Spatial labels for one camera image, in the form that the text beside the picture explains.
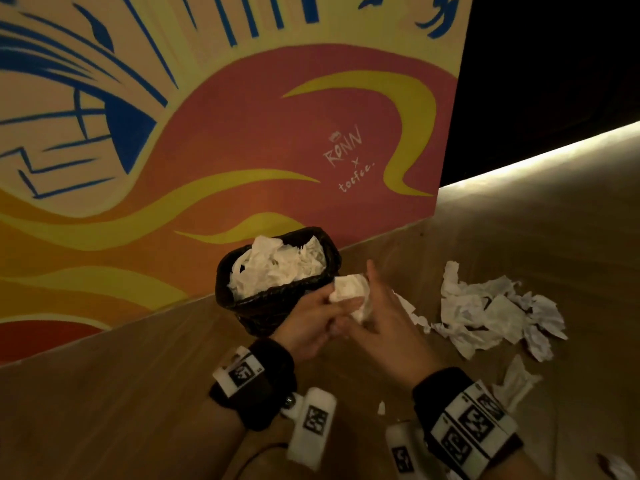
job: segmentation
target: trash can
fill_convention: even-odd
[[[223,308],[235,313],[247,332],[254,337],[270,336],[291,313],[293,307],[305,293],[322,288],[331,283],[333,278],[338,275],[342,265],[340,252],[329,235],[320,227],[305,227],[276,237],[281,239],[284,244],[300,248],[308,243],[313,236],[316,236],[320,241],[324,250],[326,268],[322,274],[287,285],[274,286],[242,300],[236,301],[234,299],[228,284],[231,268],[236,260],[251,248],[251,244],[231,251],[220,260],[216,273],[216,301]]]

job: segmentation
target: wooden floor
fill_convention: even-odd
[[[464,281],[507,274],[558,302],[570,339],[553,342],[552,362],[525,357],[544,380],[516,418],[544,471],[604,480],[597,452],[619,454],[640,472],[640,125],[601,137],[585,154],[564,154],[445,187],[435,217],[343,250],[342,272],[375,259],[430,321],[447,260],[459,261]],[[426,340],[485,383],[501,379],[514,354],[525,355],[521,345],[503,344],[463,362],[445,339]],[[250,341],[205,298],[0,368],[0,478],[164,479],[176,464],[184,465],[181,480],[194,478],[171,451],[178,441],[198,443],[172,431],[202,400],[221,355]],[[339,402],[319,477],[395,478],[384,431],[412,417],[407,392],[347,341],[331,343],[297,375],[299,390],[318,386]],[[376,414],[380,400],[384,417]],[[227,478],[291,431],[278,418],[249,434]],[[275,450],[243,478],[315,476]]]

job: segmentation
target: colorful wall mural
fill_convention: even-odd
[[[471,0],[0,0],[0,363],[432,215]]]

